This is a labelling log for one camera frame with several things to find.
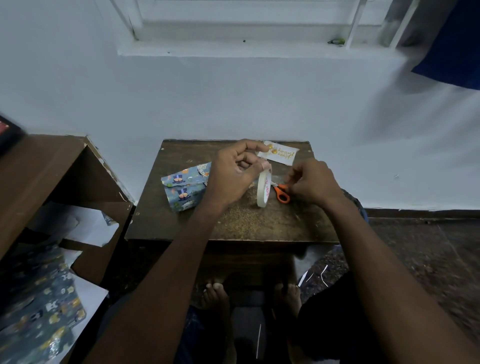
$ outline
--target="white paper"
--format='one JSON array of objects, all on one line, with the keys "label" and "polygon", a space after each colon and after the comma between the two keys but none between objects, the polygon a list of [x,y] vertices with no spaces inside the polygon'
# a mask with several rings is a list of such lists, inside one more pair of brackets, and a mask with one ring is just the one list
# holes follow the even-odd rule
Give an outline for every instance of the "white paper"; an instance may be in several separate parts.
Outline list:
[{"label": "white paper", "polygon": [[100,210],[49,202],[38,209],[28,228],[54,235],[66,228],[71,228],[72,221],[76,220],[78,224],[65,235],[65,239],[104,246],[119,227],[117,222],[105,216]]},{"label": "white paper", "polygon": [[[78,297],[80,297],[80,301],[82,301],[82,305],[86,311],[86,317],[83,321],[81,321],[77,326],[72,328],[73,338],[75,341],[79,338],[80,334],[87,326],[90,319],[93,317],[94,313],[100,307],[100,304],[103,302],[105,297],[108,294],[108,291],[90,283],[79,276],[73,275],[73,282],[75,284],[75,290],[77,291]],[[49,360],[48,364],[59,364],[60,361],[68,354],[72,347],[69,347],[58,354],[52,360]]]},{"label": "white paper", "polygon": [[65,264],[68,266],[68,268],[71,268],[73,263],[75,263],[75,260],[80,256],[81,253],[83,253],[81,250],[71,250],[71,249],[64,249],[60,248],[63,258],[65,259]]},{"label": "white paper", "polygon": [[269,140],[265,140],[264,144],[267,145],[270,150],[268,152],[258,152],[258,156],[261,158],[267,158],[278,163],[286,164],[291,166],[293,160],[295,159],[295,154],[299,151],[297,148],[292,148],[290,146],[283,146]]}]

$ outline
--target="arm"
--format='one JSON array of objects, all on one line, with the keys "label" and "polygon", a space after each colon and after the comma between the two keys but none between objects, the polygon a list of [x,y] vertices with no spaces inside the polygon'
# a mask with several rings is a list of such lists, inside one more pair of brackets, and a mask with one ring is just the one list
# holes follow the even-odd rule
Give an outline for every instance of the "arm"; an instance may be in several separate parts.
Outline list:
[{"label": "arm", "polygon": [[218,153],[205,195],[187,226],[112,319],[86,363],[173,362],[210,234],[228,205],[269,167],[246,149],[268,151],[260,142],[242,140]]},{"label": "arm", "polygon": [[365,222],[324,162],[293,166],[288,185],[332,221],[365,313],[393,363],[479,362],[475,346]]}]

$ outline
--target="orange scissors handle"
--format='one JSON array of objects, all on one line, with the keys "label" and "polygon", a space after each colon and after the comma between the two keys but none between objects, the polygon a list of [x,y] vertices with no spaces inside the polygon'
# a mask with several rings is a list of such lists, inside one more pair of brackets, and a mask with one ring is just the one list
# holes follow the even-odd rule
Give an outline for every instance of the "orange scissors handle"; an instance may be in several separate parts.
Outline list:
[{"label": "orange scissors handle", "polygon": [[287,189],[287,186],[284,184],[279,184],[277,186],[274,186],[275,192],[276,192],[276,199],[280,201],[283,204],[287,204],[290,202],[290,196],[285,192]]}]

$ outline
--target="gift tag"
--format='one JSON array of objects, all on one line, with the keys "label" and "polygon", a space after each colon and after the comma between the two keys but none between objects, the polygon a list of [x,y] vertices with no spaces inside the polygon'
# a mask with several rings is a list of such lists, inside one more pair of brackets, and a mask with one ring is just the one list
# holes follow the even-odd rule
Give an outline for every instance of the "gift tag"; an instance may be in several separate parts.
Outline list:
[{"label": "gift tag", "polygon": [[267,145],[270,150],[268,152],[258,152],[259,157],[274,160],[275,162],[283,163],[287,166],[293,164],[295,154],[299,151],[297,148],[283,146],[268,140],[265,140],[264,144]]}]

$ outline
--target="blue curtain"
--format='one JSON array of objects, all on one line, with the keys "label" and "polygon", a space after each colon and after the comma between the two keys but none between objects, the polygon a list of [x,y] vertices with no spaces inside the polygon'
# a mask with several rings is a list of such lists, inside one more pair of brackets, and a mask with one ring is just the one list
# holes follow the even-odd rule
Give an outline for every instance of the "blue curtain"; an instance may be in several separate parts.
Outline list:
[{"label": "blue curtain", "polygon": [[459,0],[422,62],[412,72],[480,90],[480,0]]}]

